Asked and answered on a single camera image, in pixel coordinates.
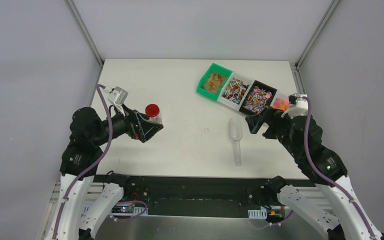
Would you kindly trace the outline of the clear plastic jar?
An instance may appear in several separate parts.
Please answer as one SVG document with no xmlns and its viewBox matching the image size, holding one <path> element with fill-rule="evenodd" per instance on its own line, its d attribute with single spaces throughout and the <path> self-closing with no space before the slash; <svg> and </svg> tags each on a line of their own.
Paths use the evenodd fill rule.
<svg viewBox="0 0 384 240">
<path fill-rule="evenodd" d="M 149 116 L 149 120 L 157 124 L 163 124 L 163 120 L 160 116 L 160 112 L 147 111 L 146 114 Z"/>
</svg>

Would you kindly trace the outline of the red jar lid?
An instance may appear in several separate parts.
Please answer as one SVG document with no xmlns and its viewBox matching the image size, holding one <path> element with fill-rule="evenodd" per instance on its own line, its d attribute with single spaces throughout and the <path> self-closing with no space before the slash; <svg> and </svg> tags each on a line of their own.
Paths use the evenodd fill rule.
<svg viewBox="0 0 384 240">
<path fill-rule="evenodd" d="M 154 103 L 149 104 L 145 107 L 145 114 L 150 118 L 155 118 L 160 114 L 160 108 Z"/>
</svg>

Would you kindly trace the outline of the clear plastic scoop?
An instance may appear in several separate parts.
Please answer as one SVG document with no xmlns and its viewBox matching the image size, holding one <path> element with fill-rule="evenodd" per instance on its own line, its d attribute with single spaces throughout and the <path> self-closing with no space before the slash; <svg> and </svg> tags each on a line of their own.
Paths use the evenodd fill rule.
<svg viewBox="0 0 384 240">
<path fill-rule="evenodd" d="M 239 118 L 233 117 L 229 120 L 229 136 L 233 143 L 233 157 L 235 166 L 241 167 L 242 154 L 240 141 L 243 138 L 243 129 Z"/>
</svg>

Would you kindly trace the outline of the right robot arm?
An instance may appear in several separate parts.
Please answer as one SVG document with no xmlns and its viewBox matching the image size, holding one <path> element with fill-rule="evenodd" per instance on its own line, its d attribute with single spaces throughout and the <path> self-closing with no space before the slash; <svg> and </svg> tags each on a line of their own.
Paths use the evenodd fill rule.
<svg viewBox="0 0 384 240">
<path fill-rule="evenodd" d="M 287 150 L 301 172 L 323 194 L 332 213 L 304 199 L 281 176 L 264 185 L 264 205 L 279 203 L 289 207 L 325 240 L 384 240 L 384 233 L 375 227 L 361 206 L 342 159 L 323 145 L 323 130 L 310 110 L 303 109 L 292 115 L 290 109 L 266 107 L 245 120 L 252 134 L 267 124 L 263 137 L 277 140 Z"/>
</svg>

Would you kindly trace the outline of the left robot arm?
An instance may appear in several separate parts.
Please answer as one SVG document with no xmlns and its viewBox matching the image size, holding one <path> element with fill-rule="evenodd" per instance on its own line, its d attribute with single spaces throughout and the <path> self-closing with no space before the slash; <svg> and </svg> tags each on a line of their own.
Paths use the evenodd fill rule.
<svg viewBox="0 0 384 240">
<path fill-rule="evenodd" d="M 60 189 L 46 240 L 93 240 L 112 207 L 132 198 L 130 177 L 107 175 L 104 188 L 92 206 L 84 211 L 87 192 L 97 173 L 97 160 L 103 159 L 111 141 L 128 135 L 142 143 L 150 140 L 163 125 L 137 110 L 122 107 L 110 120 L 101 120 L 91 107 L 83 107 L 72 116 L 69 144 L 62 154 Z"/>
</svg>

